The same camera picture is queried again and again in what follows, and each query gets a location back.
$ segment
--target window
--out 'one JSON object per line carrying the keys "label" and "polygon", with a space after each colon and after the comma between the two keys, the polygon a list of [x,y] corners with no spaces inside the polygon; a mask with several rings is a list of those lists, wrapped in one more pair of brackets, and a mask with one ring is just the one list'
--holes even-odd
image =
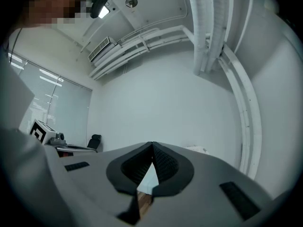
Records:
{"label": "window", "polygon": [[35,95],[19,129],[29,134],[37,119],[63,133],[67,144],[85,147],[91,90],[17,54],[13,54],[11,67]]}

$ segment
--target white ceiling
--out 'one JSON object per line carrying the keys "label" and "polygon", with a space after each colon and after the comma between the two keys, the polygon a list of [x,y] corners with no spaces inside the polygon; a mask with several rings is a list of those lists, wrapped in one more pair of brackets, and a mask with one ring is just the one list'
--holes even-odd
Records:
{"label": "white ceiling", "polygon": [[[88,14],[82,13],[78,18],[59,21],[55,26],[65,35],[84,45],[93,33],[105,23],[93,36],[87,49],[92,51],[106,36],[116,41],[123,36],[144,25],[156,22],[165,18],[184,15],[186,12],[184,0],[138,0],[137,7],[131,9],[125,5],[126,0],[109,0],[110,13],[103,19],[91,19]],[[192,24],[192,16],[189,0],[187,0],[189,15],[185,22]],[[167,27],[180,24],[180,21],[167,23]]]}

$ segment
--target black slot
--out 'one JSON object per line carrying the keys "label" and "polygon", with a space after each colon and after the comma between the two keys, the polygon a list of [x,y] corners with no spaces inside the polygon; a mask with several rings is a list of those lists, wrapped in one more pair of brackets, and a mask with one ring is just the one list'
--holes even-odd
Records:
{"label": "black slot", "polygon": [[89,166],[89,164],[87,162],[79,162],[76,164],[71,164],[71,165],[67,165],[65,166],[65,169],[69,172],[69,171],[73,171],[73,170],[77,170],[83,167]]}
{"label": "black slot", "polygon": [[220,187],[244,221],[260,212],[260,209],[235,183],[223,183]]}

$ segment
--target black office chair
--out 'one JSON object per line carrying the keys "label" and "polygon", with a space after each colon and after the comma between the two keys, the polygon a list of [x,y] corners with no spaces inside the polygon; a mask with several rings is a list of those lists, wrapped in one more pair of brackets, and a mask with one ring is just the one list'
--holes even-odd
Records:
{"label": "black office chair", "polygon": [[101,142],[101,135],[94,134],[91,139],[89,140],[89,144],[87,145],[87,148],[95,149],[97,150],[99,144]]}

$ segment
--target white wall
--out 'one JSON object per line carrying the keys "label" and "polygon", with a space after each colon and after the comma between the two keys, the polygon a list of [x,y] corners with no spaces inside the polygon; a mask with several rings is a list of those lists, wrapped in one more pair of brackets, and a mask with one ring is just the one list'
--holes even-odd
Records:
{"label": "white wall", "polygon": [[254,0],[236,55],[252,80],[261,112],[263,141],[256,181],[276,197],[293,186],[302,169],[303,48],[264,3]]}
{"label": "white wall", "polygon": [[[12,49],[17,33],[18,31],[15,31],[10,37],[10,49]],[[14,51],[60,76],[92,89],[89,120],[94,117],[91,112],[97,111],[98,92],[101,85],[88,77],[91,65],[87,59],[87,52],[83,52],[76,61],[80,48],[62,34],[47,27],[23,29]],[[91,136],[92,132],[88,129],[88,140]]]}
{"label": "white wall", "polygon": [[223,72],[195,76],[193,55],[190,43],[162,47],[138,57],[126,74],[101,81],[99,114],[89,124],[103,135],[104,150],[147,141],[198,145],[239,167],[234,95]]}

